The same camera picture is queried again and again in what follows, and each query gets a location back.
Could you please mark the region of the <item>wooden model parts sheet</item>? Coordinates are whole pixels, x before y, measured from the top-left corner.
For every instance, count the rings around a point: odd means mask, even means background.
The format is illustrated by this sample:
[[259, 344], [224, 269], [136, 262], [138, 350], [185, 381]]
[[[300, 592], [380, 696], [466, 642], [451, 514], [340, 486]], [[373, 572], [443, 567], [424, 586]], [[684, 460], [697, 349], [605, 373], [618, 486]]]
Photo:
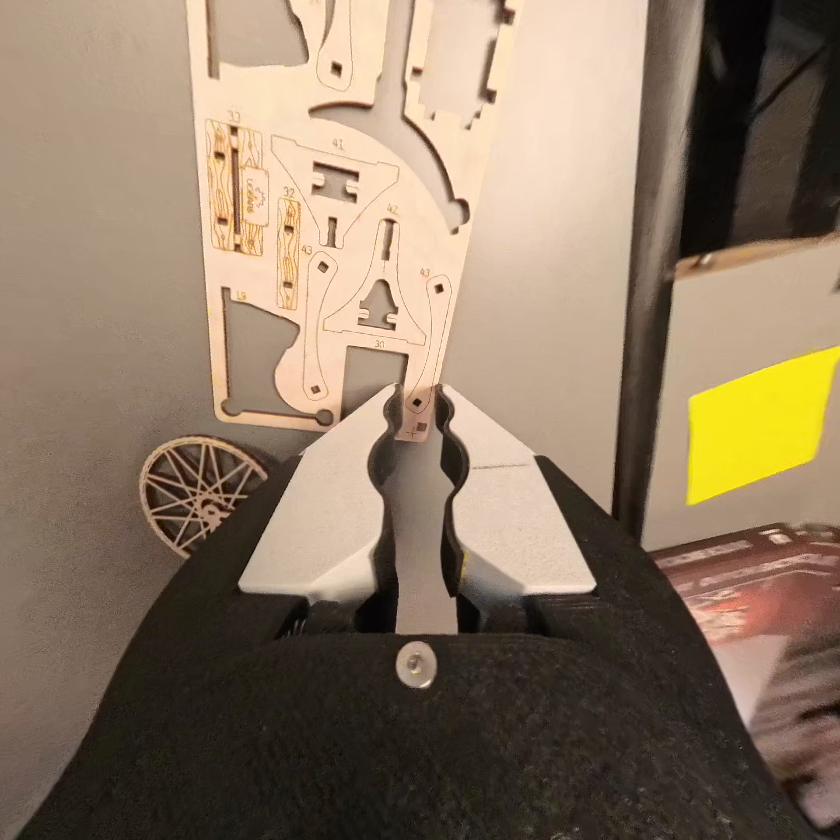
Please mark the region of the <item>wooden model parts sheet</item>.
[[[427, 439], [526, 3], [491, 3], [467, 118], [422, 100], [444, 5], [288, 2], [306, 61], [237, 66], [214, 3], [185, 3], [218, 419], [329, 431], [355, 348], [405, 358], [396, 437]], [[271, 375], [290, 413], [231, 406], [227, 303], [297, 326]]]

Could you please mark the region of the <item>wooden spoked wheel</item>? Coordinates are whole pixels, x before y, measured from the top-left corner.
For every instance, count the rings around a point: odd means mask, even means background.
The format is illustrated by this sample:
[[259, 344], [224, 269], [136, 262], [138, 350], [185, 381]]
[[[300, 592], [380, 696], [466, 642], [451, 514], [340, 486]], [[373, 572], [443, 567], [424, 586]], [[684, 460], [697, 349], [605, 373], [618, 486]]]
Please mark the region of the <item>wooden spoked wheel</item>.
[[143, 462], [143, 517], [185, 560], [267, 479], [268, 471], [257, 458], [222, 438], [178, 437]]

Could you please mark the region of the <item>brown model kit box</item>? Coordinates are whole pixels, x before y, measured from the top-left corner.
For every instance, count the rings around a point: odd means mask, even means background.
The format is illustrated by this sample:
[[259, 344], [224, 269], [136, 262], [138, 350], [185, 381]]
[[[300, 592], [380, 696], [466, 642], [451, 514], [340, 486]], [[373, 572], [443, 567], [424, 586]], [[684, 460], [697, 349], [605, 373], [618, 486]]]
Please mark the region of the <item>brown model kit box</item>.
[[838, 838], [838, 526], [772, 523], [652, 557], [773, 777], [816, 831]]

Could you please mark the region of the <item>yellow sticky note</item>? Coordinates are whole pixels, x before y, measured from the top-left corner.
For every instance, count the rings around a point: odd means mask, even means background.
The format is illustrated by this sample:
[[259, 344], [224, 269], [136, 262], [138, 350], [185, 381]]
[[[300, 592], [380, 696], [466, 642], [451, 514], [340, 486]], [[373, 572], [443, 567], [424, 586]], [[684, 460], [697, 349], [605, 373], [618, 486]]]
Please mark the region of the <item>yellow sticky note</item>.
[[686, 504], [695, 506], [813, 461], [838, 360], [834, 346], [691, 396]]

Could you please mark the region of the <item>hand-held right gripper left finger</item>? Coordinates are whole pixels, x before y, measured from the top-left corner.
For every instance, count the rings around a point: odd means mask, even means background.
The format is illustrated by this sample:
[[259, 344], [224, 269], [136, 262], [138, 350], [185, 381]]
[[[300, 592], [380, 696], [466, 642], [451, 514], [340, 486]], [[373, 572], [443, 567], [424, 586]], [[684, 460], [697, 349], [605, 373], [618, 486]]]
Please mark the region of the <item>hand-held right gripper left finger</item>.
[[382, 388], [308, 446], [238, 581], [243, 593], [361, 605], [397, 591], [383, 487], [396, 463], [403, 386]]

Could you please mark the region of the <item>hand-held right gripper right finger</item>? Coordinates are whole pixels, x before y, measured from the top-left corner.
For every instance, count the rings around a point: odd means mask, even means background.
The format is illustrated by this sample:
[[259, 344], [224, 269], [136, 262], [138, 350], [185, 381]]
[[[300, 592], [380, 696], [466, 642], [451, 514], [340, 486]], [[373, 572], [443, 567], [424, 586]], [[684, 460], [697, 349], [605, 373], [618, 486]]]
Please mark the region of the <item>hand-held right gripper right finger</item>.
[[453, 484], [440, 550], [448, 593], [592, 593], [595, 577], [530, 447], [450, 385], [437, 386], [435, 408]]

